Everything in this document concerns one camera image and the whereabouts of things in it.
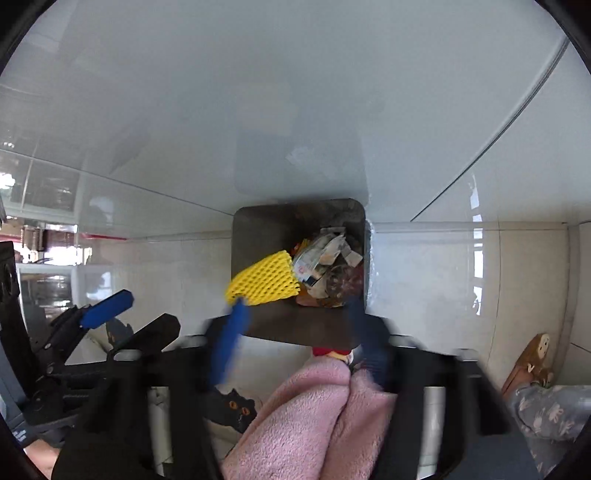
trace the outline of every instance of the white tile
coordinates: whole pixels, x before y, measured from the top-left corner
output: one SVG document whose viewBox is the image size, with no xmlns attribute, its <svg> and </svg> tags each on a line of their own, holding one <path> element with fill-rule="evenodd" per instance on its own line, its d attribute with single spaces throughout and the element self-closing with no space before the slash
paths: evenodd
<svg viewBox="0 0 591 480">
<path fill-rule="evenodd" d="M 572 343 L 566 350 L 558 385 L 591 385 L 591 352 Z"/>
<path fill-rule="evenodd" d="M 570 340 L 591 351 L 591 223 L 580 225 L 579 234 L 579 290 Z"/>
<path fill-rule="evenodd" d="M 562 38 L 525 0 L 61 0 L 2 73 L 0 144 L 229 213 L 352 196 L 406 221 Z"/>
<path fill-rule="evenodd" d="M 499 232 L 468 228 L 372 235 L 368 308 L 429 349 L 471 348 L 486 360 L 499 293 Z"/>
<path fill-rule="evenodd" d="M 181 334 L 202 332 L 204 321 L 228 312 L 225 292 L 230 283 L 230 239 L 180 242 Z"/>
<path fill-rule="evenodd" d="M 487 369 L 502 385 L 527 343 L 551 336 L 551 364 L 566 307 L 569 273 L 567 231 L 501 231 L 501 293 Z"/>
<path fill-rule="evenodd" d="M 101 241 L 94 245 L 98 265 L 82 267 L 80 275 L 98 269 L 109 276 L 111 293 L 122 288 L 133 293 L 133 308 L 119 318 L 134 331 L 169 313 L 179 319 L 181 335 L 190 335 L 203 331 L 206 320 L 224 314 L 224 293 L 230 280 L 229 239 Z"/>
</svg>

